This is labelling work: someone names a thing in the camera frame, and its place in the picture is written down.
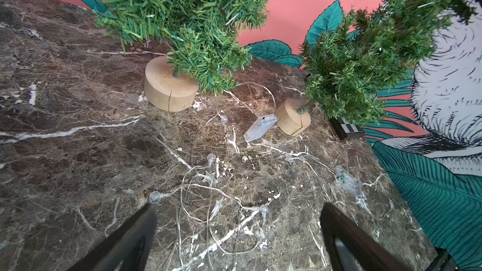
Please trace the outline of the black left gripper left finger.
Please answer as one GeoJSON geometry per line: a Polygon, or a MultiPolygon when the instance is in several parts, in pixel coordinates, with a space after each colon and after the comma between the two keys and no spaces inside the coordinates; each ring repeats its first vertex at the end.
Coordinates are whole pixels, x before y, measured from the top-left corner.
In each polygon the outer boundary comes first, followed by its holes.
{"type": "Polygon", "coordinates": [[[69,269],[144,270],[156,227],[156,211],[148,203],[69,269]]]}

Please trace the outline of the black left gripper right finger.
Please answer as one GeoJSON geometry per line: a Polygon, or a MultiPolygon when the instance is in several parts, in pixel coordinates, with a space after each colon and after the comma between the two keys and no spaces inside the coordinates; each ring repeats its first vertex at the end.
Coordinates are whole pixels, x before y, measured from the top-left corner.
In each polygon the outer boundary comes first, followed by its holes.
{"type": "Polygon", "coordinates": [[[409,270],[335,205],[324,204],[320,225],[333,270],[409,270]]]}

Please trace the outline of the clear battery box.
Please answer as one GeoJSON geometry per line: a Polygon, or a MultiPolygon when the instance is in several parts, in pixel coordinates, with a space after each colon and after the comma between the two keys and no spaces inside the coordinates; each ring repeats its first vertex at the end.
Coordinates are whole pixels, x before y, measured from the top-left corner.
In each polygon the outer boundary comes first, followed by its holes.
{"type": "Polygon", "coordinates": [[[259,117],[244,134],[245,142],[250,143],[262,138],[277,121],[275,114],[259,117]]]}

